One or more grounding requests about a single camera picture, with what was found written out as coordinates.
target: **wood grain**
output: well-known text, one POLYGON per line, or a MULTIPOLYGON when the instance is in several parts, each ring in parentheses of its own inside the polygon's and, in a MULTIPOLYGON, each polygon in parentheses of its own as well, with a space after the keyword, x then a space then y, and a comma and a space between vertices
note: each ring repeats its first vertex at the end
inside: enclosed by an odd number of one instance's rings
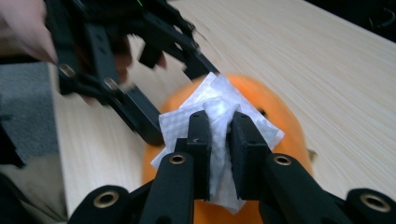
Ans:
MULTIPOLYGON (((345 198, 371 188, 396 199, 396 45, 300 0, 172 2, 194 23, 202 52, 222 73, 277 92, 318 153, 315 179, 345 198)), ((134 56, 141 41, 133 39, 134 56)), ((135 63, 131 82, 156 105, 188 83, 181 65, 135 63)), ((139 186, 144 143, 111 109, 54 92, 67 207, 104 184, 139 186)))

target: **gray carpet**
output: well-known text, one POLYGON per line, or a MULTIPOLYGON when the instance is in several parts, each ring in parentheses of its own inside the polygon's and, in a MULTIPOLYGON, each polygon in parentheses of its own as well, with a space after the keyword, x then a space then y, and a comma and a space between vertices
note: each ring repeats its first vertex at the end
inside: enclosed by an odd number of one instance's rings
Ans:
POLYGON ((58 151, 55 120, 45 63, 0 65, 2 124, 23 161, 58 151))

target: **light wood surface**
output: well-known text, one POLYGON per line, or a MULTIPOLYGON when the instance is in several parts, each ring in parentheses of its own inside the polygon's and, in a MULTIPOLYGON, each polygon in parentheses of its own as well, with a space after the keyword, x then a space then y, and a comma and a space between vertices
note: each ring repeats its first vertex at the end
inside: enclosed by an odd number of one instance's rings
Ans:
MULTIPOLYGON (((315 179, 345 198, 371 188, 396 199, 396 45, 301 0, 172 2, 194 23, 204 55, 222 72, 278 93, 318 153, 315 179)), ((133 40, 134 56, 141 42, 133 40)), ((188 83, 181 65, 130 79, 156 105, 188 83)), ((69 213, 91 190, 140 183, 144 142, 109 108, 54 92, 69 213)))

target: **human hand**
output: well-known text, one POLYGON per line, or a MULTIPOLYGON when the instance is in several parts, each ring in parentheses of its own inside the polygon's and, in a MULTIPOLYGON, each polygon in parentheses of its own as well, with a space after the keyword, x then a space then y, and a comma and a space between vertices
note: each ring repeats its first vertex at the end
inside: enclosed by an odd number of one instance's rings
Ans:
MULTIPOLYGON (((45 17, 46 6, 43 0, 0 0, 0 30, 9 30, 12 33, 14 47, 40 61, 56 63, 57 56, 50 32, 45 26, 45 17)), ((120 82, 124 82, 127 78, 127 67, 133 61, 128 38, 125 36, 111 47, 120 82)), ((92 64, 88 54, 79 46, 76 46, 76 51, 81 66, 89 73, 92 64)), ((163 56, 158 65, 166 67, 163 56)))

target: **orange object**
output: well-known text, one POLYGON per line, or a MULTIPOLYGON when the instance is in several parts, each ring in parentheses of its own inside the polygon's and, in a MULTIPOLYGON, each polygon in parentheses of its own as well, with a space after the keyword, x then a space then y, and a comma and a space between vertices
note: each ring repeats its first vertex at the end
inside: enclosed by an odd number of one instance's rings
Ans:
MULTIPOLYGON (((204 78, 199 77, 190 85, 172 94, 163 105, 161 112, 166 113, 178 109, 204 78)), ((303 130, 297 118, 294 117, 282 99, 254 78, 242 75, 228 75, 227 78, 259 111, 265 111, 265 117, 268 120, 285 133, 285 137, 275 147, 274 152, 294 157, 312 174, 303 130)), ((162 149, 163 146, 147 146, 143 156, 144 183, 155 177, 156 170, 150 165, 150 162, 162 149)), ((194 223, 262 223, 258 206, 258 202, 247 202, 236 215, 232 215, 225 208, 197 200, 194 204, 194 223)))

